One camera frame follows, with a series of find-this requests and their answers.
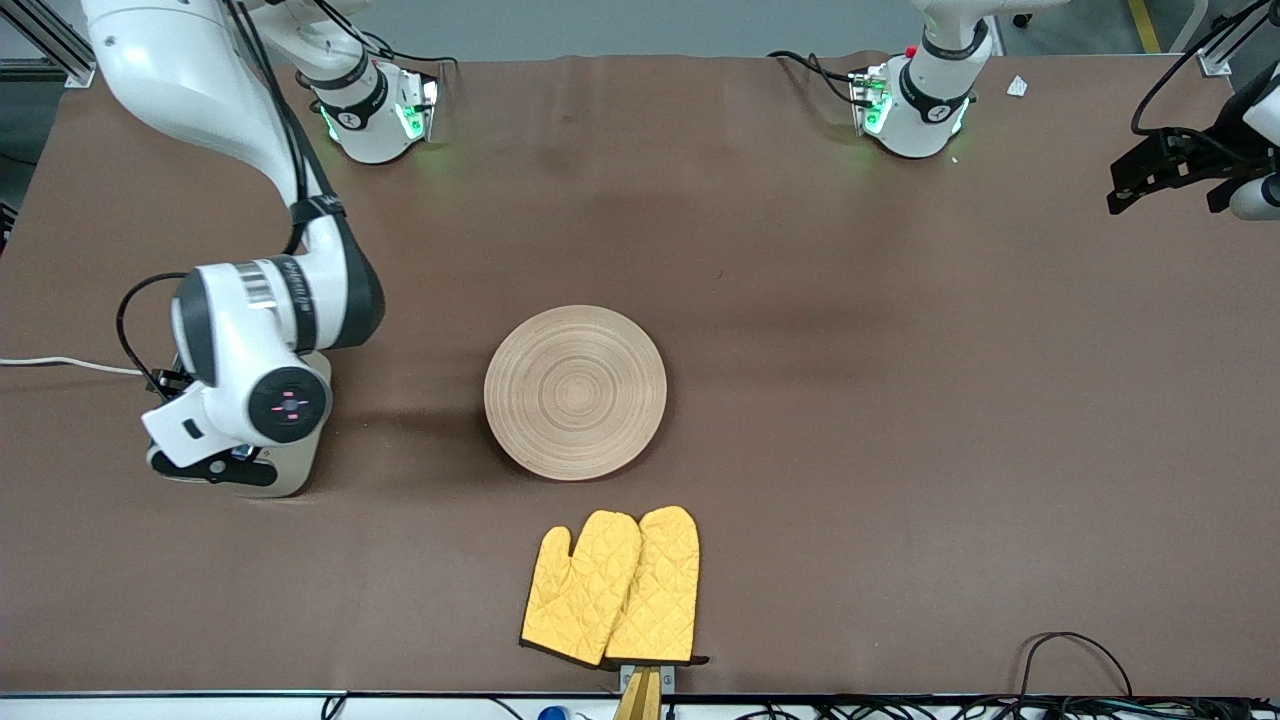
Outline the chrome and beige toaster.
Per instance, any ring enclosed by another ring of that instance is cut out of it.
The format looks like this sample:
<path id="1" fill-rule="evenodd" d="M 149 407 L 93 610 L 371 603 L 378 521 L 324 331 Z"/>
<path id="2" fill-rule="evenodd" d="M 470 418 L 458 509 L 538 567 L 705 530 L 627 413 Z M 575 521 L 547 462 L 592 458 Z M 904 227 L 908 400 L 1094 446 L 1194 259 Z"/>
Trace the chrome and beige toaster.
<path id="1" fill-rule="evenodd" d="M 146 411 L 142 425 L 150 448 L 159 447 L 187 468 L 233 447 L 259 447 L 276 469 L 266 488 L 227 486 L 251 498 L 284 498 L 307 483 L 319 436 L 333 409 L 332 368 L 317 354 L 287 348 L 252 354 L 243 347 L 219 350 L 210 368 L 192 370 L 196 382 L 180 396 Z"/>

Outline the aluminium frame profile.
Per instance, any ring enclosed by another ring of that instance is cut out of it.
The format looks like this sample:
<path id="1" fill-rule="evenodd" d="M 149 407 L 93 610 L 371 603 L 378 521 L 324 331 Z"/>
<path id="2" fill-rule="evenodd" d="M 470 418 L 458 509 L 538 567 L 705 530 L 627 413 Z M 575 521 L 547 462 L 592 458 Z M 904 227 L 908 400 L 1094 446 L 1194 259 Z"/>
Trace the aluminium frame profile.
<path id="1" fill-rule="evenodd" d="M 0 20 L 41 55 L 37 60 L 0 53 L 0 79 L 50 81 L 60 74 L 67 88 L 92 85 L 93 50 L 49 0 L 0 0 Z"/>
<path id="2" fill-rule="evenodd" d="M 1222 6 L 1207 15 L 1196 60 L 1204 77 L 1247 74 L 1243 53 L 1254 40 L 1262 40 L 1272 23 L 1272 0 L 1211 0 Z"/>

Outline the yellow quilted oven mitt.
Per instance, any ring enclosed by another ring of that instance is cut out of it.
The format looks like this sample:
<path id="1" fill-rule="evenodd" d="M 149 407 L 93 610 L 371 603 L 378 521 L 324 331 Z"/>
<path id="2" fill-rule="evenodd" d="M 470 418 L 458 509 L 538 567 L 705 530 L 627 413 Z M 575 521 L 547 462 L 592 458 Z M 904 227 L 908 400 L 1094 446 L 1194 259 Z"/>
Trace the yellow quilted oven mitt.
<path id="1" fill-rule="evenodd" d="M 522 647 L 598 667 L 637 569 L 641 533 L 625 512 L 598 510 L 577 534 L 540 541 L 520 629 Z"/>
<path id="2" fill-rule="evenodd" d="M 605 647 L 607 665 L 698 666 L 694 652 L 701 544 L 684 507 L 655 509 L 639 523 L 641 548 L 621 615 Z"/>

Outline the round wooden plate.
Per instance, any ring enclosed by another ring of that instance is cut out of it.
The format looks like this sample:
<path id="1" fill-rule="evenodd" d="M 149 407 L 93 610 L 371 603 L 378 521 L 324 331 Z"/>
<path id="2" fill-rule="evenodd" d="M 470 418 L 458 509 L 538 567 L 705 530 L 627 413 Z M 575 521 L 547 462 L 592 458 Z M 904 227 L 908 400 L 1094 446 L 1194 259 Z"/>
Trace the round wooden plate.
<path id="1" fill-rule="evenodd" d="M 499 345 L 483 402 L 498 445 L 550 480 L 608 477 L 657 436 L 668 398 L 655 341 L 627 316 L 593 305 L 531 316 Z"/>

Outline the brown table cover mat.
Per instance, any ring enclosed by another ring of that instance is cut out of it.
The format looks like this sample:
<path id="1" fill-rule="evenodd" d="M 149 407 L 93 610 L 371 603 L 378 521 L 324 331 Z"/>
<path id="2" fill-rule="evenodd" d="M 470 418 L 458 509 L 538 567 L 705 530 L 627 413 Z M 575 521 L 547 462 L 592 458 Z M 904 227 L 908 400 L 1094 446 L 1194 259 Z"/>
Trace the brown table cover mat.
<path id="1" fill-rule="evenodd" d="M 1143 694 L 1280 694 L 1280 223 L 1201 187 L 1108 214 L 1165 65 L 995 60 L 927 161 L 762 59 L 467 64 L 384 167 L 315 126 L 387 316 L 332 355 L 307 491 L 163 479 L 137 379 L 0 369 L 0 691 L 598 691 L 518 643 L 538 544 L 681 505 L 685 692 L 1004 693 L 1068 630 Z M 483 402 L 567 305 L 668 380 L 595 480 L 521 468 Z"/>

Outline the yellow wooden post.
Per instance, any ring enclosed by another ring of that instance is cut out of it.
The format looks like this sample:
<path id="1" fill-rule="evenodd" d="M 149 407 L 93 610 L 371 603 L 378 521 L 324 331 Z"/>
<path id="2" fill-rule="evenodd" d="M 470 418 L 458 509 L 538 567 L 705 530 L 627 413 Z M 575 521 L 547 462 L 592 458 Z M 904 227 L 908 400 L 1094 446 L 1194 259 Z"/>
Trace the yellow wooden post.
<path id="1" fill-rule="evenodd" d="M 622 692 L 612 720 L 662 720 L 662 666 L 623 666 Z"/>

